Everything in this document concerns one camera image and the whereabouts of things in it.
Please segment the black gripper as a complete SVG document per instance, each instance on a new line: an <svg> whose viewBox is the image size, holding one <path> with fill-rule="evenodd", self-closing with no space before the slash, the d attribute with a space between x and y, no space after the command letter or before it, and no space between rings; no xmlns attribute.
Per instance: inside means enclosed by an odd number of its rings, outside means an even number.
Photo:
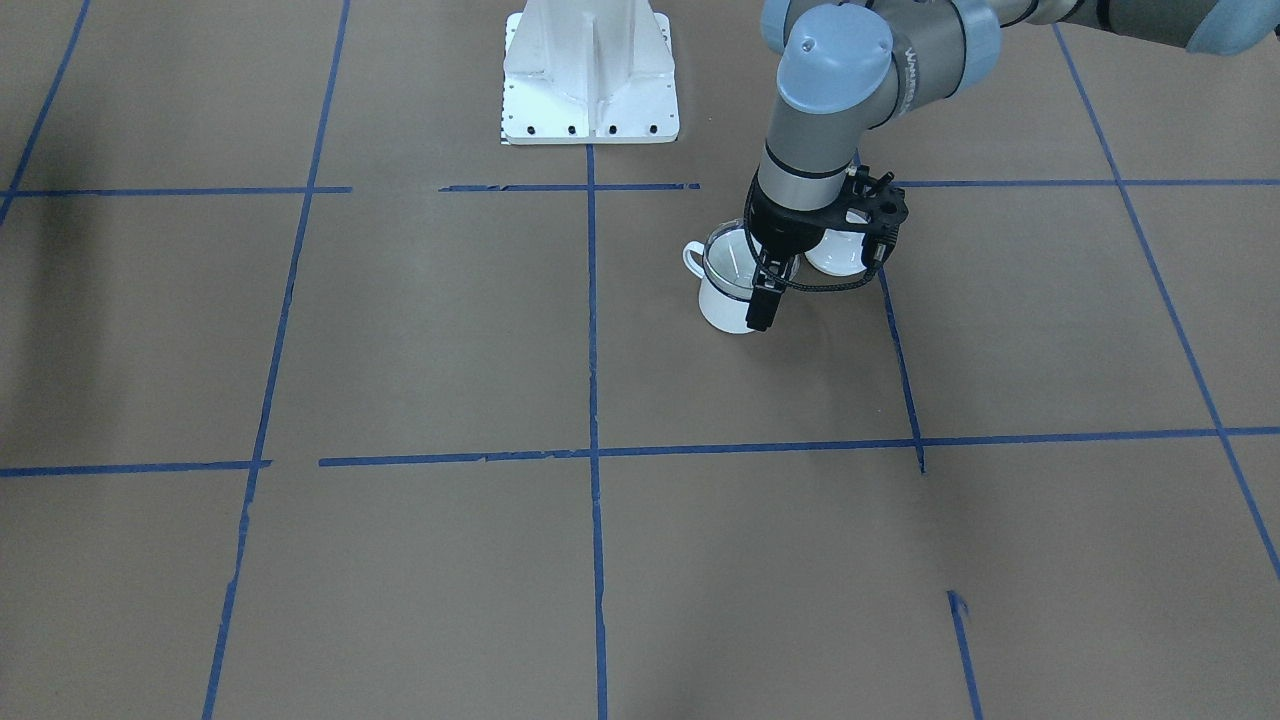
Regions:
<svg viewBox="0 0 1280 720"><path fill-rule="evenodd" d="M751 179L746 196L746 232L753 242L756 269L745 315L749 329L764 332L773 325L790 281L791 259L820 242L829 210L829 202L809 210L788 208L776 202L758 178Z"/></svg>

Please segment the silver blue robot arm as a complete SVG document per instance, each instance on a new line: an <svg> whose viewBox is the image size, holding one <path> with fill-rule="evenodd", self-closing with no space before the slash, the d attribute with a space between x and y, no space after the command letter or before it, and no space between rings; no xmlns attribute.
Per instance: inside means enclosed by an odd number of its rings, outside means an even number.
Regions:
<svg viewBox="0 0 1280 720"><path fill-rule="evenodd" d="M780 55L777 100L742 211L755 263L745 323L772 327L794 268L831 232L859 234L873 282L908 218L892 174L855 156L865 132L970 88L996 67L1006 28L1059 22L1234 56L1277 32L1275 1L768 1L762 36Z"/></svg>

